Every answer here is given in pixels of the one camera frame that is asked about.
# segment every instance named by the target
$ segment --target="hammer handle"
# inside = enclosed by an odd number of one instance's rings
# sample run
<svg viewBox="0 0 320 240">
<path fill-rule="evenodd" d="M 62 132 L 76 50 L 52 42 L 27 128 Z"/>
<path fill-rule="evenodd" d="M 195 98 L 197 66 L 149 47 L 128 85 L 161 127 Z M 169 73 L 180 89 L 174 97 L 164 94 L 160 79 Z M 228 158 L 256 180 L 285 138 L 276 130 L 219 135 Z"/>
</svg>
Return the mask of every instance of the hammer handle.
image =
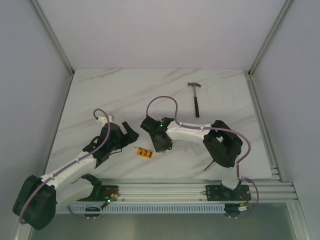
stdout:
<svg viewBox="0 0 320 240">
<path fill-rule="evenodd" d="M 198 107 L 198 100 L 197 100 L 196 96 L 194 97 L 194 107 L 195 107 L 195 116 L 197 118 L 199 118 L 200 117 L 200 115 L 199 115 L 199 107 Z"/>
</svg>

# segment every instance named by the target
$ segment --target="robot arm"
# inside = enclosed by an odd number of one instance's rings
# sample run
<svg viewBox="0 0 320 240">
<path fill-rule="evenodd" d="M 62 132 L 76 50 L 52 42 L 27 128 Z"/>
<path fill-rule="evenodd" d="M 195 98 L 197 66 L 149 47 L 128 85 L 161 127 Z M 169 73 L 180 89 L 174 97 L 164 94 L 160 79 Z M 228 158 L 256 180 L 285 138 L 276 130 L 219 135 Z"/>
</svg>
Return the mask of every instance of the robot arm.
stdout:
<svg viewBox="0 0 320 240">
<path fill-rule="evenodd" d="M 93 154 L 88 155 L 106 139 L 108 124 L 102 128 L 100 136 L 96 136 L 85 146 L 75 159 L 41 177 L 28 177 L 15 201 L 13 212 L 19 216 L 29 197 L 48 179 L 50 180 L 32 198 L 23 214 L 23 220 L 36 230 L 47 226 L 55 213 L 69 204 L 89 196 L 93 199 L 98 196 L 102 191 L 102 182 L 90 173 L 105 162 L 113 151 L 126 147 L 139 137 L 127 122 L 122 125 L 127 134 L 123 134 L 120 127 L 111 122 L 108 139 Z"/>
<path fill-rule="evenodd" d="M 214 124 L 188 124 L 188 126 L 189 128 L 179 126 L 173 118 L 165 117 L 162 121 L 157 121 L 146 116 L 140 127 L 149 133 L 156 152 L 171 150 L 172 140 L 204 144 L 212 159 L 223 167 L 222 185 L 234 190 L 239 183 L 235 163 L 241 153 L 242 140 L 231 132 L 204 129 L 206 127 L 230 129 L 220 120 L 216 120 Z"/>
</svg>

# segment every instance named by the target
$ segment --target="white marble tabletop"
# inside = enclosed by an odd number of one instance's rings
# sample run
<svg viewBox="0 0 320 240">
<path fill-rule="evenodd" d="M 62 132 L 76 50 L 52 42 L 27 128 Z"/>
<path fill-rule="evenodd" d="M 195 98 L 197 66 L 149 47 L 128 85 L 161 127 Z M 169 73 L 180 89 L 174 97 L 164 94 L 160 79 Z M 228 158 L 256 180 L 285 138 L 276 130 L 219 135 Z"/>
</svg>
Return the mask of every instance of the white marble tabletop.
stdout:
<svg viewBox="0 0 320 240">
<path fill-rule="evenodd" d="M 195 117 L 197 88 L 200 118 Z M 152 159 L 137 156 L 142 147 L 154 150 L 150 136 L 140 128 L 146 107 L 155 97 L 167 95 L 178 102 L 178 119 L 183 123 L 213 124 L 224 121 L 244 134 L 252 144 L 250 155 L 240 163 L 240 175 L 252 179 L 271 177 L 271 170 L 244 72 L 239 69 L 105 68 L 77 69 L 63 110 L 46 172 L 74 159 L 82 148 L 100 134 L 102 125 L 93 117 L 104 109 L 120 126 L 127 123 L 140 137 L 94 170 L 108 179 L 208 179 L 220 180 L 222 168 L 212 161 L 202 144 L 176 140 L 173 149 L 156 153 Z M 174 116 L 175 104 L 159 99 L 151 107 L 153 118 Z M 244 142 L 242 154 L 247 151 Z"/>
</svg>

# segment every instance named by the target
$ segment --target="white wall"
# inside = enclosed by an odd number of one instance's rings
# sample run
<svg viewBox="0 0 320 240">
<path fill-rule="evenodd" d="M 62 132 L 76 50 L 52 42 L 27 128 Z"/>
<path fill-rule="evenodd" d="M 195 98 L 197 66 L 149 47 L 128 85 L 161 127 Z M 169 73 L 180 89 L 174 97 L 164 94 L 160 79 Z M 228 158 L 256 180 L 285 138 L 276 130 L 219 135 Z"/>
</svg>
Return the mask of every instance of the white wall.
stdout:
<svg viewBox="0 0 320 240">
<path fill-rule="evenodd" d="M 284 0 L 39 0 L 73 68 L 248 70 Z"/>
<path fill-rule="evenodd" d="M 320 1 L 295 1 L 254 76 L 267 128 L 320 239 Z"/>
<path fill-rule="evenodd" d="M 27 0 L 0 3 L 0 239 L 24 180 L 44 170 L 69 75 Z"/>
</svg>

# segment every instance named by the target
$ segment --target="gray floor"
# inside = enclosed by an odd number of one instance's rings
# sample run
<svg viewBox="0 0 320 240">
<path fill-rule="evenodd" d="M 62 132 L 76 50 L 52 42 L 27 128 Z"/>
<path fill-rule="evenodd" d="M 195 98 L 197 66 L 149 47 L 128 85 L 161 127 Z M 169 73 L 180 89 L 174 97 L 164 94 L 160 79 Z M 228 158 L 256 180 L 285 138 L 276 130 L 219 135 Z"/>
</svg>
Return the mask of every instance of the gray floor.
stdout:
<svg viewBox="0 0 320 240">
<path fill-rule="evenodd" d="M 114 214 L 96 220 L 56 215 L 31 240 L 294 240 L 284 204 L 260 204 L 245 219 L 220 214 Z"/>
</svg>

